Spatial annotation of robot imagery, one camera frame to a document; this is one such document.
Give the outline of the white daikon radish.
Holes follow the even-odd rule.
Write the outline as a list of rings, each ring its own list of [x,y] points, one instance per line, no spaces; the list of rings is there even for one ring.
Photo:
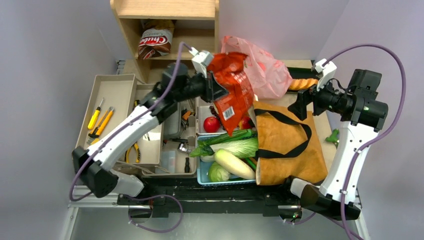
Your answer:
[[[246,180],[255,180],[256,174],[253,169],[231,152],[219,149],[214,153],[214,160],[229,173]]]

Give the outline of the brown Trader Joe's bag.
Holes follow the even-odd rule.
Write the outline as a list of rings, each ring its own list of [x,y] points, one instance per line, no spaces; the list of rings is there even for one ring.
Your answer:
[[[258,150],[256,184],[280,185],[290,177],[312,184],[328,175],[313,113],[298,119],[285,106],[261,101],[253,103]]]

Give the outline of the golden baguette bread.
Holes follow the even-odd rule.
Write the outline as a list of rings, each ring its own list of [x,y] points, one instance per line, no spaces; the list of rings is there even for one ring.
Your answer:
[[[291,91],[304,90],[316,85],[318,82],[319,80],[315,78],[293,79],[288,89]]]

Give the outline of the green cucumber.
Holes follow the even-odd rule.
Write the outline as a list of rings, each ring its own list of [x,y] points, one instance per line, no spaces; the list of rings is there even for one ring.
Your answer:
[[[202,139],[199,138],[197,143],[199,146],[210,146],[210,145],[215,145],[220,143],[241,140],[243,138],[252,137],[255,134],[256,132],[253,131],[252,129],[242,129],[242,130],[234,131],[232,135],[229,135],[228,133],[223,133],[213,137],[202,138]]]

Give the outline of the red snack packet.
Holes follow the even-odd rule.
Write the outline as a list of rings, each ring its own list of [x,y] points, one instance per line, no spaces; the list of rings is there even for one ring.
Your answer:
[[[244,71],[248,55],[241,52],[216,53],[207,67],[228,94],[213,102],[226,132],[232,136],[253,105],[254,91]]]

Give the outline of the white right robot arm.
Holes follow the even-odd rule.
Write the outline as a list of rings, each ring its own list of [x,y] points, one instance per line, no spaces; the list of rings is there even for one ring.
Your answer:
[[[288,110],[301,120],[306,118],[310,103],[314,116],[325,111],[340,114],[339,142],[320,186],[293,178],[280,191],[284,202],[292,204],[300,198],[302,208],[333,220],[358,219],[361,210],[355,206],[357,182],[369,150],[360,147],[379,135],[389,109],[386,103],[376,100],[381,78],[380,73],[356,69],[344,92],[335,90],[331,81],[321,89],[315,84],[297,92]]]

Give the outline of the red yellow apple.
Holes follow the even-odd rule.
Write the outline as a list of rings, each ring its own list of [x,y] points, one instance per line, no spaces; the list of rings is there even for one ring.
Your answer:
[[[244,116],[238,124],[238,128],[240,130],[252,129],[254,126],[255,125],[249,116]]]

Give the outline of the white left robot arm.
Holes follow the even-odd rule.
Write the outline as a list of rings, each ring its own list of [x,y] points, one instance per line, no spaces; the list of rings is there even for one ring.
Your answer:
[[[146,203],[149,191],[134,175],[113,170],[122,155],[145,134],[162,124],[177,110],[179,102],[200,97],[215,102],[229,91],[218,82],[212,71],[189,76],[183,63],[172,63],[131,114],[98,142],[72,151],[76,173],[90,194],[103,198],[110,193],[128,195],[138,205]]]

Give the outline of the pink plastic grocery bag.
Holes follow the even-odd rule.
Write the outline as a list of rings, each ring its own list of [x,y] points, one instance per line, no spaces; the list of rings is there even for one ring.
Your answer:
[[[259,99],[282,98],[293,81],[283,61],[248,40],[225,36],[221,40],[221,52],[240,52],[247,55],[244,72]]]

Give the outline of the green napa cabbage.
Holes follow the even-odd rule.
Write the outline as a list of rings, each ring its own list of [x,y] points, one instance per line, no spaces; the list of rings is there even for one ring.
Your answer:
[[[211,145],[210,148],[216,152],[218,150],[226,150],[239,159],[253,158],[259,149],[259,141],[257,137],[234,140],[224,143]]]

